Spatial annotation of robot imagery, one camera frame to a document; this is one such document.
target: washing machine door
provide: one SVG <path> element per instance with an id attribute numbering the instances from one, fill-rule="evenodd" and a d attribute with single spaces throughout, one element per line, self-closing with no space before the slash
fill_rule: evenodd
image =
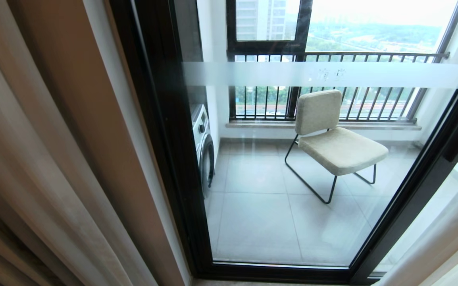
<path id="1" fill-rule="evenodd" d="M 201 141 L 199 159 L 199 171 L 202 181 L 202 194 L 206 199 L 209 196 L 209 188 L 214 175 L 215 152 L 211 135 L 205 134 Z"/>

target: black metal chair leg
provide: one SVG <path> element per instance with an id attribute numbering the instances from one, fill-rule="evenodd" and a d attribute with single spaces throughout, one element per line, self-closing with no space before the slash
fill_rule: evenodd
<path id="1" fill-rule="evenodd" d="M 333 197 L 333 191 L 335 190 L 335 184 L 337 183 L 337 176 L 335 176 L 335 178 L 333 179 L 333 185 L 331 186 L 331 192 L 329 193 L 329 199 L 327 201 L 325 201 L 288 163 L 287 163 L 287 157 L 289 156 L 289 153 L 291 152 L 291 149 L 293 148 L 294 144 L 298 144 L 296 142 L 296 139 L 298 139 L 298 135 L 296 134 L 296 137 L 294 137 L 293 139 L 293 143 L 291 143 L 291 146 L 289 147 L 289 150 L 287 151 L 287 154 L 285 155 L 285 158 L 284 158 L 284 161 L 285 161 L 285 165 L 287 165 L 287 167 L 289 169 L 291 169 L 291 171 L 293 171 L 293 173 L 296 175 L 296 177 L 298 177 L 323 203 L 325 204 L 329 204 L 331 202 L 331 198 Z"/>
<path id="2" fill-rule="evenodd" d="M 356 176 L 358 176 L 360 179 L 362 179 L 363 181 L 366 181 L 367 183 L 369 183 L 370 185 L 373 185 L 375 184 L 375 174 L 376 174 L 376 171 L 377 171 L 377 164 L 374 164 L 374 180 L 372 181 L 372 183 L 370 183 L 367 179 L 363 178 L 362 176 L 360 176 L 360 174 L 358 174 L 357 172 L 354 172 L 353 174 L 355 174 Z"/>

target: window sill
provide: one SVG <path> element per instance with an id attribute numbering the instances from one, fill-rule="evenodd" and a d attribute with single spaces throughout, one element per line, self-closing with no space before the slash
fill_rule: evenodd
<path id="1" fill-rule="evenodd" d="M 294 129 L 294 122 L 244 122 L 232 121 L 226 123 L 227 128 L 275 128 Z M 341 122 L 339 127 L 352 130 L 421 130 L 421 126 L 414 123 L 396 122 Z"/>

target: frosted glass strip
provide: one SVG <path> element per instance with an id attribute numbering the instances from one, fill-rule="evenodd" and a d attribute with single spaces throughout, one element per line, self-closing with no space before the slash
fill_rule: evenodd
<path id="1" fill-rule="evenodd" d="M 183 63 L 187 85 L 458 88 L 458 65 L 425 63 Z"/>

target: high-rise building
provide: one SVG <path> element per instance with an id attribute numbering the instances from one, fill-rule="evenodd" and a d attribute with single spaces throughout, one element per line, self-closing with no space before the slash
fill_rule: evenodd
<path id="1" fill-rule="evenodd" d="M 236 39 L 289 40 L 285 36 L 286 0 L 237 0 Z"/>

